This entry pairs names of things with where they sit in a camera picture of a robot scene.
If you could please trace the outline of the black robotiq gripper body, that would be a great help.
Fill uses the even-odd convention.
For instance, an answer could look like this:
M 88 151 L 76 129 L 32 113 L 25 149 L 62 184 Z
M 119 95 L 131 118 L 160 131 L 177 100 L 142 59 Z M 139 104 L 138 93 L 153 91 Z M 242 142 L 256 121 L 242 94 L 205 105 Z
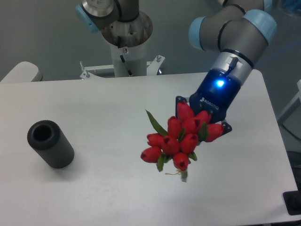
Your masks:
M 226 73 L 212 69 L 197 91 L 190 96 L 190 107 L 195 115 L 208 111 L 211 114 L 211 123 L 222 121 L 240 88 L 240 83 Z

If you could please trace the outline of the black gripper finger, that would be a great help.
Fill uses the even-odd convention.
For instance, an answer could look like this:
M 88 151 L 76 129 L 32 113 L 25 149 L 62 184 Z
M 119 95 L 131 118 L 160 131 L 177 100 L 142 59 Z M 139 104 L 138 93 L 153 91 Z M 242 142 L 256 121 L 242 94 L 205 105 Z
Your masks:
M 176 103 L 175 103 L 175 114 L 178 115 L 191 115 L 190 113 L 191 108 L 187 102 L 187 99 L 182 96 L 176 97 Z
M 198 131 L 198 140 L 199 142 L 213 142 L 231 131 L 232 127 L 226 122 L 222 124 L 207 124 L 203 122 Z

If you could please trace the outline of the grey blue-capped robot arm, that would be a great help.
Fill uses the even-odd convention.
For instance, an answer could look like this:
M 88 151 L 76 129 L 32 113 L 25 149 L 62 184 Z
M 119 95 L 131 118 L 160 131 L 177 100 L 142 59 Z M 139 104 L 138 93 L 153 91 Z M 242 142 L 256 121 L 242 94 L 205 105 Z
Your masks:
M 210 142 L 229 133 L 226 112 L 266 47 L 277 24 L 269 14 L 270 0 L 225 0 L 212 17 L 196 18 L 189 28 L 190 44 L 219 56 L 197 91 L 189 98 L 176 98 L 176 115 L 184 117 L 184 103 L 195 114 L 205 111 L 210 121 L 202 122 L 200 141 Z M 76 7 L 82 24 L 100 32 L 111 48 L 116 77 L 156 75 L 162 56 L 148 64 L 146 42 L 153 24 L 136 0 L 84 0 Z

